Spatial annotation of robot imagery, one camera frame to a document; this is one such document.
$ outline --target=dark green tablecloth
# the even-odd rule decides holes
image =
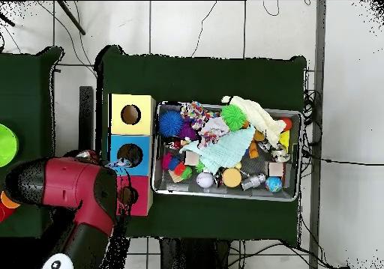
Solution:
[[[106,157],[108,93],[150,94],[162,100],[220,104],[224,95],[252,99],[269,109],[303,110],[306,61],[171,58],[125,55],[106,46],[96,61],[97,149]],[[129,236],[284,239],[297,244],[298,200],[251,201],[154,194],[147,217],[134,217]]]
[[[0,191],[14,163],[53,155],[51,77],[62,52],[52,47],[37,55],[0,53],[0,124],[12,129],[19,140],[12,163],[0,168]],[[37,237],[47,223],[47,211],[21,205],[0,223],[0,237]]]

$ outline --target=green bowl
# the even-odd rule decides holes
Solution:
[[[15,158],[18,149],[19,142],[14,132],[0,124],[0,168]]]

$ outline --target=gray metal tray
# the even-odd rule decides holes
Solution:
[[[185,103],[175,102],[161,102],[157,105],[157,119],[159,115],[163,114],[167,110],[180,110]],[[223,106],[219,105],[202,105],[204,108],[220,112]],[[152,164],[152,177],[151,185],[152,189],[156,193],[160,194],[175,194],[175,195],[189,195],[189,196],[214,196],[221,198],[232,198],[232,199],[259,199],[259,200],[270,200],[270,201],[282,201],[291,202],[294,201],[299,194],[299,171],[302,161],[302,138],[304,130],[304,118],[300,112],[296,111],[285,111],[276,109],[266,109],[266,111],[273,118],[288,117],[292,121],[292,128],[289,132],[289,154],[290,160],[286,163],[286,176],[283,183],[283,189],[278,193],[271,193],[262,184],[260,187],[255,189],[248,189],[243,191],[241,186],[230,188],[224,185],[216,187],[213,185],[208,189],[203,189],[196,183],[197,172],[194,171],[193,175],[188,180],[183,180],[179,183],[174,183],[168,171],[163,171],[161,161],[163,155],[168,151],[171,151],[174,155],[183,157],[178,151],[165,147],[162,141],[162,136],[157,133],[154,136],[154,154]],[[248,155],[244,155],[241,159],[242,168],[241,170],[250,174],[263,173],[267,175],[266,163],[273,161],[270,154],[265,153],[263,150],[258,148],[259,157],[255,159],[249,158]]]

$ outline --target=yellow box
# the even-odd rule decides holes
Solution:
[[[155,119],[155,100],[149,95],[112,94],[111,133],[150,136]]]

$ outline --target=shape sorter box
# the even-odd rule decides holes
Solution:
[[[147,216],[149,208],[153,202],[153,192],[149,185],[149,176],[139,175],[127,175],[117,177],[117,190],[120,192],[124,187],[132,187],[138,193],[137,202],[132,205],[130,215],[133,216]],[[116,215],[120,215],[120,201],[117,200],[117,211]]]
[[[111,134],[150,136],[155,120],[155,100],[149,95],[111,94]]]
[[[133,161],[130,168],[114,167],[117,175],[142,175],[151,173],[152,165],[152,136],[120,136],[111,135],[110,162],[119,158]]]

